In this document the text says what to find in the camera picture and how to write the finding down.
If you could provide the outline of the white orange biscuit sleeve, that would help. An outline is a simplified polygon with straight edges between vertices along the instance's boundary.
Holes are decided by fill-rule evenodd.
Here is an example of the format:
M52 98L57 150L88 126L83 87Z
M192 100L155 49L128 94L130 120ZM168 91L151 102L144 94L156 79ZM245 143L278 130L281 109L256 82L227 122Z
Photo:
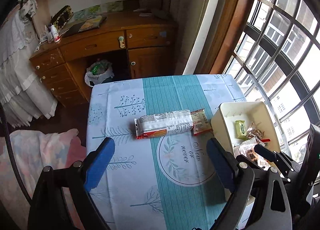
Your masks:
M137 139L163 137L191 131L194 127L189 110L171 111L135 118Z

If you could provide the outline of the white lace covered furniture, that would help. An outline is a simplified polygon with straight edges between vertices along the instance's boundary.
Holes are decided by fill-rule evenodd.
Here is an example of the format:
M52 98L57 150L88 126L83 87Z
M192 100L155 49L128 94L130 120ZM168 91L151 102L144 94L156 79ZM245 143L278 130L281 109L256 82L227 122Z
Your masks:
M21 19L18 12L1 27L1 105L13 127L55 115L57 100L29 61L38 44L31 21Z

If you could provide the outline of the dark red jerky packet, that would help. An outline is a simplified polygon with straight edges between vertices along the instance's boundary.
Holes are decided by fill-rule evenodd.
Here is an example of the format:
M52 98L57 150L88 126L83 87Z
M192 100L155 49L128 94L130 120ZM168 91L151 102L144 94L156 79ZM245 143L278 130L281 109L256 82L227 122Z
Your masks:
M263 147L266 146L265 143L263 143L261 140L259 140L256 137L253 137L249 140L246 140L237 146L233 148L235 157L238 155L244 155L247 157L251 162L255 163L260 168L263 168L264 170L268 169L270 167L269 162L264 159L261 155L257 154L254 151L254 147L257 144L261 144Z

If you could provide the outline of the teal white tablecloth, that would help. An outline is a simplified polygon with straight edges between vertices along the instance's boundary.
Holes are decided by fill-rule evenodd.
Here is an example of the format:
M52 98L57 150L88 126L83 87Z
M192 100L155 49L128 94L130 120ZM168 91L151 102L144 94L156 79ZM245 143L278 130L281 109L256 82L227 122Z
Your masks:
M176 75L109 82L92 89L87 151L110 137L115 152L91 190L111 229L210 229L225 191L206 152L212 132L188 131L139 140L134 120L144 115L204 109L244 101L230 75Z

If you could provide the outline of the pink floral blanket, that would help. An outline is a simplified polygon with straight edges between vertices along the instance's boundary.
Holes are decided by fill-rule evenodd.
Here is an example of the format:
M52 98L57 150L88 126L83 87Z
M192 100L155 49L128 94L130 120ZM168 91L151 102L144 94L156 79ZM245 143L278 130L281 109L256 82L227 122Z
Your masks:
M43 167L68 168L73 162L84 160L86 148L81 145L78 133L77 129L70 129L60 134L32 130L10 134L15 161L30 196ZM14 223L20 229L27 229L30 206L17 183L4 137L1 137L1 202Z

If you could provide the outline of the black gold pencil case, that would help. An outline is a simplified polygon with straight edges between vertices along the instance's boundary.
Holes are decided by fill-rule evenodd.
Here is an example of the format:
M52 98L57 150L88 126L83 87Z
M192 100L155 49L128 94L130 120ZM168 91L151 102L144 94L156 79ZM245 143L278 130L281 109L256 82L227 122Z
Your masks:
M66 5L51 18L50 26L53 25L57 31L60 32L65 27L67 22L73 17L73 15L74 14L71 6Z

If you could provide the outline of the clear bag brown candy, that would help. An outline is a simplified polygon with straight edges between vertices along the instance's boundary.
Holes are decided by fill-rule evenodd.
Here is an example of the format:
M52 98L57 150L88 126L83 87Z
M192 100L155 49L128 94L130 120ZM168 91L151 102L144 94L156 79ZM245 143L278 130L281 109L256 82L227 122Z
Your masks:
M252 122L251 125L249 126L249 128L247 129L246 137L248 139L257 138L257 139L259 139L259 141L261 141L263 143L268 143L271 141L269 138L264 137L264 132L262 132L260 129L258 129L257 125L254 122Z

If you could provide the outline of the metal window grille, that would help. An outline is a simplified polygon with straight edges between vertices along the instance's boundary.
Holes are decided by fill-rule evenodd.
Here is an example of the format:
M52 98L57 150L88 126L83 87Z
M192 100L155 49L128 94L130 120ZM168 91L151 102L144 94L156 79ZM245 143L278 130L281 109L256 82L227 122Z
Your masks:
M319 22L304 0L254 0L224 72L262 101L279 145L297 162L319 125Z

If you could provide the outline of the white plastic bin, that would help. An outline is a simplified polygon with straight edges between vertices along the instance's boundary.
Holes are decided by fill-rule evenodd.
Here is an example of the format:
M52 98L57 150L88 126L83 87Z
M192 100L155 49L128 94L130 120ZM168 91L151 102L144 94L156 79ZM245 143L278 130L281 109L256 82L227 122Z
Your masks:
M280 152L280 145L272 119L266 105L261 101L222 103L211 119L214 137L225 151L234 156L239 154L238 145L243 140L237 138L236 121L244 121L245 130L252 124L257 126L264 137L269 139L266 147L270 151Z

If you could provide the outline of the green yellow candy packet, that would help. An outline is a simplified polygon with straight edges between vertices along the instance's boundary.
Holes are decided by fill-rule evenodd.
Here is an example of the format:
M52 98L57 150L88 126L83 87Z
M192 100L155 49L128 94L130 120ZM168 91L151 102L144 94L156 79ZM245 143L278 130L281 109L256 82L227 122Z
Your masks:
M235 130L236 130L236 138L246 140L247 139L247 130L245 127L245 121L237 120L235 121Z

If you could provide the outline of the wooden desk with drawers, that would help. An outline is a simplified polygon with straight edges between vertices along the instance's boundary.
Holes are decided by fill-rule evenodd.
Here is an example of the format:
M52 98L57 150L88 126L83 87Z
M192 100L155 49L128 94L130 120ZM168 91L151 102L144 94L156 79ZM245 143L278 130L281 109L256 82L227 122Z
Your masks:
M97 29L41 46L30 63L64 107L85 104L91 96L86 69L98 60L111 62L116 81L172 75L177 30L172 20L135 12L111 13Z

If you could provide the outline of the red white snack packet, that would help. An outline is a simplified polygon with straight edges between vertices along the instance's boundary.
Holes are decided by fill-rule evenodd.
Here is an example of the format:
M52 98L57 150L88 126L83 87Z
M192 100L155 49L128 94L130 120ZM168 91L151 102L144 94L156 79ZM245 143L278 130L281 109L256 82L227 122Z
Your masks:
M193 135L197 136L212 129L210 122L207 119L204 108L191 112L193 120Z

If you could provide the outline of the white red small bottle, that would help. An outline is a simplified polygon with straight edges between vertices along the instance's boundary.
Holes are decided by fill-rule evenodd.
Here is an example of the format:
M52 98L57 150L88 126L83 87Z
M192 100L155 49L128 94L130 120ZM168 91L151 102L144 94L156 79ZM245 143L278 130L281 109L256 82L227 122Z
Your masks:
M60 38L60 35L59 35L57 28L54 25L50 26L50 32L52 34L54 42L59 42L61 38Z

